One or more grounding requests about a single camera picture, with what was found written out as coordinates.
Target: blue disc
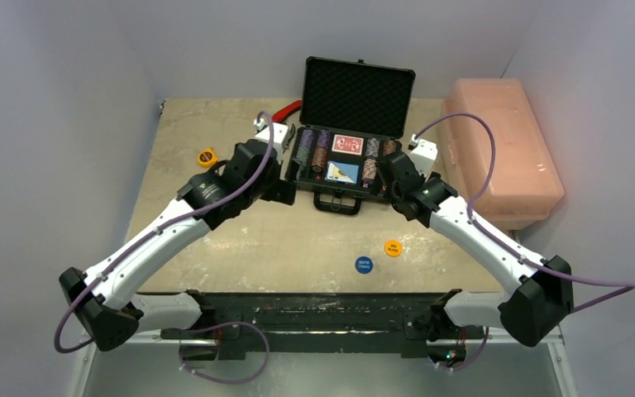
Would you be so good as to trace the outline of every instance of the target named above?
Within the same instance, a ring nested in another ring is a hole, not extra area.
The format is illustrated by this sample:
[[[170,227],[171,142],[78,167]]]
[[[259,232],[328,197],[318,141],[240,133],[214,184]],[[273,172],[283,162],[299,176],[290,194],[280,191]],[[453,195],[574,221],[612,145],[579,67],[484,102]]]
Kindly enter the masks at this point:
[[[355,266],[356,271],[358,271],[362,275],[365,275],[367,273],[370,273],[374,269],[374,262],[369,257],[360,256],[356,259]]]

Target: pink storage box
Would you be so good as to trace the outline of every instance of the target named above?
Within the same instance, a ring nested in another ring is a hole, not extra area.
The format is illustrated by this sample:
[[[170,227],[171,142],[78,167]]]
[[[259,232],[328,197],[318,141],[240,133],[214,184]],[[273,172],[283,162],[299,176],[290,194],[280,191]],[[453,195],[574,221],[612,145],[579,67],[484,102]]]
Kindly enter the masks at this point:
[[[548,217],[563,187],[519,80],[459,79],[444,101],[444,114],[452,112],[481,117],[495,137],[493,178],[475,210],[503,230]],[[448,182],[469,199],[488,172],[488,134],[468,117],[445,120],[438,134]]]

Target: yellow disc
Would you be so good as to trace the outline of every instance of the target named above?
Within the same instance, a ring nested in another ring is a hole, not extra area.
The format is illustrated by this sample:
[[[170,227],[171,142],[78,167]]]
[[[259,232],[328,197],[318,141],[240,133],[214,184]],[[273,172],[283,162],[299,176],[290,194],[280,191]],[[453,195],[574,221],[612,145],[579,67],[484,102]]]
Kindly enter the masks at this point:
[[[398,241],[390,240],[385,243],[384,250],[388,256],[398,256],[403,252],[403,246]]]
[[[212,148],[209,147],[198,153],[198,163],[203,168],[212,167],[213,164],[217,163],[217,156],[215,155],[215,152],[212,151]]]

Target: case handle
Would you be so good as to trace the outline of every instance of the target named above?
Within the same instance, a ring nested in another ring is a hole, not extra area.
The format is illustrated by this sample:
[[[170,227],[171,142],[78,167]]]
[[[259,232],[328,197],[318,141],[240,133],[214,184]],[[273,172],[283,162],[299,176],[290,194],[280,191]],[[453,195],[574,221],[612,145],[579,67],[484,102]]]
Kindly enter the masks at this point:
[[[313,194],[313,205],[320,211],[324,211],[326,213],[339,213],[341,215],[351,215],[354,216],[359,213],[361,210],[361,198],[355,198],[355,202],[353,206],[344,205],[341,203],[341,193],[335,193],[332,196],[331,202],[325,202],[320,199],[320,192],[315,192]]]

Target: gray wall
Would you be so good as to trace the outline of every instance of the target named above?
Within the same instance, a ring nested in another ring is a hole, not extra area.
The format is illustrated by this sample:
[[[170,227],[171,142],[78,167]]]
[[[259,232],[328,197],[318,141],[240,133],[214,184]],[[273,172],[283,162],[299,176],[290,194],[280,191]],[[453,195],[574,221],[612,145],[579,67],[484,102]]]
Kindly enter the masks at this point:
[[[164,97],[298,97],[309,55],[415,69],[415,97],[500,77],[542,0],[111,0]]]
[[[107,2],[0,1],[0,395],[69,387],[57,277],[122,243],[154,106]]]
[[[546,0],[506,76],[522,79],[566,187],[524,241],[576,274],[635,280],[635,2]],[[580,395],[635,395],[635,291],[563,330]]]

